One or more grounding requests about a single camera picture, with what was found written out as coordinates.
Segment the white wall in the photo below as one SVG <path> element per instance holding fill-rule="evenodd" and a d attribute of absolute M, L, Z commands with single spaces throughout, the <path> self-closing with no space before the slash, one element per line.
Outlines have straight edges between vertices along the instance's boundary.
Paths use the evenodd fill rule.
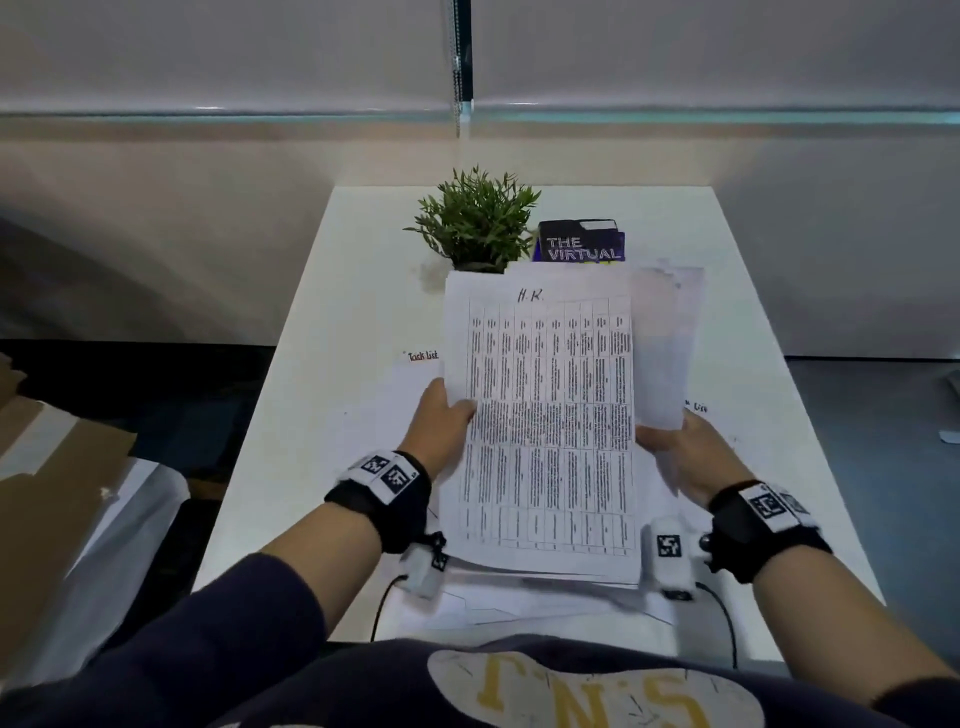
<path fill-rule="evenodd" d="M 960 357 L 943 129 L 5 122 L 0 336 L 273 344 L 332 185 L 475 163 L 713 184 L 786 353 Z"/>

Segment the cardboard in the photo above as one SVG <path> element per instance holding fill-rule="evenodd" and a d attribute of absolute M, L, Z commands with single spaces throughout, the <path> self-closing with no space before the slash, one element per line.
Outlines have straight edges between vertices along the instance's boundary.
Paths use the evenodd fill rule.
<path fill-rule="evenodd" d="M 0 679 L 43 621 L 135 435 L 19 397 L 0 356 Z"/>

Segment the potted plant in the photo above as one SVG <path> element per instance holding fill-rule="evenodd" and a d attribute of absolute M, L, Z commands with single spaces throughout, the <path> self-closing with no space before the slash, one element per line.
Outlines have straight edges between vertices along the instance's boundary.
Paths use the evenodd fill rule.
<path fill-rule="evenodd" d="M 503 273 L 511 260 L 530 251 L 530 210 L 540 197 L 529 186 L 517 186 L 516 175 L 491 179 L 479 167 L 453 170 L 453 181 L 437 186 L 443 194 L 420 200 L 415 228 L 431 250 L 447 257 L 458 271 Z"/>

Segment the person's left hand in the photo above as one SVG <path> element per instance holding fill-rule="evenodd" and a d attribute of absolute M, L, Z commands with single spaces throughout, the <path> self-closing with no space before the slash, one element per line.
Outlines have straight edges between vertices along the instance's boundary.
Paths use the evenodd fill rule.
<path fill-rule="evenodd" d="M 467 439 L 467 425 L 476 411 L 476 402 L 460 400 L 446 404 L 446 386 L 437 377 L 423 390 L 406 437 L 397 448 L 409 452 L 426 468 L 430 480 L 460 459 Z"/>

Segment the floor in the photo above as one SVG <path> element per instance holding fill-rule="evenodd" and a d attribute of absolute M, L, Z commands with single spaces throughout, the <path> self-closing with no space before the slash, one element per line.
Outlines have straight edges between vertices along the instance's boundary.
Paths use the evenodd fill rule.
<path fill-rule="evenodd" d="M 0 341 L 22 393 L 137 432 L 133 453 L 227 483 L 273 356 L 268 347 Z M 793 359 L 790 371 L 894 612 L 960 667 L 960 363 Z M 189 586 L 218 504 L 183 511 L 126 639 Z"/>
<path fill-rule="evenodd" d="M 960 668 L 960 362 L 788 365 L 888 605 Z"/>

